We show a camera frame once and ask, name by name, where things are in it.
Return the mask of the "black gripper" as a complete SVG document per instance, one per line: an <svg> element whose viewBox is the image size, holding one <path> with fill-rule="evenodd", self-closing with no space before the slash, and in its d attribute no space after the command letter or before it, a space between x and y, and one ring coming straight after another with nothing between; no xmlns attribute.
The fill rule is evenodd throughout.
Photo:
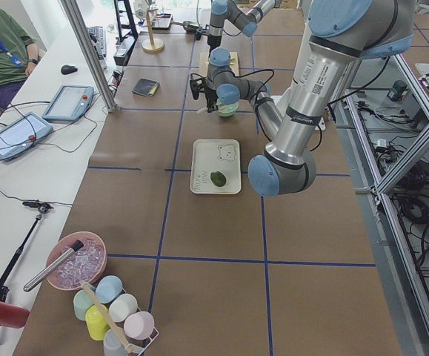
<svg viewBox="0 0 429 356"><path fill-rule="evenodd" d="M222 41L222 36L215 36L209 34L207 37L207 43L210 47L219 47Z"/></svg>
<svg viewBox="0 0 429 356"><path fill-rule="evenodd" d="M218 99L216 90L205 86L204 95L207 100L207 112L212 113L216 111L216 100Z"/></svg>

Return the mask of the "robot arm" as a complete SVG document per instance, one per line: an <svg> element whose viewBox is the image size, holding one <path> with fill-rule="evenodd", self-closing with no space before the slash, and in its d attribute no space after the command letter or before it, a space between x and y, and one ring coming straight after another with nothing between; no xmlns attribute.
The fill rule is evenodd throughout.
<svg viewBox="0 0 429 356"><path fill-rule="evenodd" d="M280 7L280 0L261 0L244 13L235 1L214 0L211 3L210 23L207 44L210 50L221 45L225 22L230 22L243 35L251 37L257 30L258 23L274 8Z"/></svg>
<svg viewBox="0 0 429 356"><path fill-rule="evenodd" d="M263 153L252 158L247 168L250 185L264 197L296 193L313 183L316 163L307 144L340 76L357 59L406 51L412 42L416 11L414 1L313 1L299 52L303 67L296 71L281 111L261 82L233 74L230 54L220 46L226 22L252 36L275 6L275 1L259 1L243 12L234 1L212 3L204 81L215 102L248 101L270 135Z"/></svg>

